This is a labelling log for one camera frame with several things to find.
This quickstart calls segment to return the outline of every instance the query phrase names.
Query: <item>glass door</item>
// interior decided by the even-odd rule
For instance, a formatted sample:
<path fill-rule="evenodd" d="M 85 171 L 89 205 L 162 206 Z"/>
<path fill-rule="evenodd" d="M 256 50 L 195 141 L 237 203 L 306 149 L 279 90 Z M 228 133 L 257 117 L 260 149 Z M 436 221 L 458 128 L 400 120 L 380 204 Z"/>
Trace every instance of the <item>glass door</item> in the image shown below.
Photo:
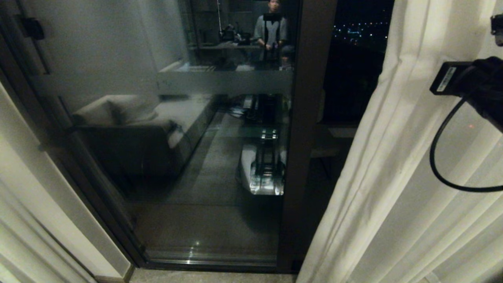
<path fill-rule="evenodd" d="M 309 137 L 290 132 L 294 77 L 303 74 L 300 1 L 0 6 L 3 36 L 35 99 L 98 188 L 98 213 L 111 211 L 115 222 L 106 224 L 136 264 L 277 270 L 293 256 L 282 237 L 294 232 L 285 222 L 298 212 L 285 197 L 288 178 L 290 199 L 301 195 L 294 188 L 306 170 L 288 175 L 289 137 L 309 147 Z M 321 15 L 331 23 L 333 13 Z M 312 97 L 297 104 L 307 111 L 298 125 L 314 121 L 319 93 Z M 308 159 L 308 150 L 293 158 Z"/>

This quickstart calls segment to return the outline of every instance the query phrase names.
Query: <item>sticker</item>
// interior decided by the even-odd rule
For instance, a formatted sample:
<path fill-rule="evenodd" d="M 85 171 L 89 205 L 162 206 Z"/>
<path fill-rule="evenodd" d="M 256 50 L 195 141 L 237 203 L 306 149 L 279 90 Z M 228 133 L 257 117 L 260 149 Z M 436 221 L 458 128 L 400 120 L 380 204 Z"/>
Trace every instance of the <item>sticker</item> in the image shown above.
<path fill-rule="evenodd" d="M 437 88 L 437 92 L 442 92 L 445 90 L 445 88 L 447 87 L 447 85 L 451 81 L 452 75 L 454 75 L 454 72 L 456 71 L 456 69 L 457 69 L 456 67 L 450 67 L 447 70 L 447 73 L 445 74 L 444 79 L 442 80 L 439 87 Z"/>

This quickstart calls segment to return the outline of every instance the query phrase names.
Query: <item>white curtain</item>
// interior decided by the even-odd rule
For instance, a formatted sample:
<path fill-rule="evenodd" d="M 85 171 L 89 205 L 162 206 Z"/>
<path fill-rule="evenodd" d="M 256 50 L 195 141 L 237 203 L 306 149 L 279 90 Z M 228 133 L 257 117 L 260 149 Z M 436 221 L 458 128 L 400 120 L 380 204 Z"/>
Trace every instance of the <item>white curtain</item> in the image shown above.
<path fill-rule="evenodd" d="M 503 270 L 503 194 L 442 185 L 427 155 L 459 100 L 429 87 L 442 62 L 498 56 L 501 0 L 395 0 L 379 84 L 299 274 L 302 282 L 491 282 Z M 463 106 L 437 148 L 449 180 L 503 184 L 502 134 Z"/>
<path fill-rule="evenodd" d="M 0 281 L 96 283 L 0 180 Z"/>

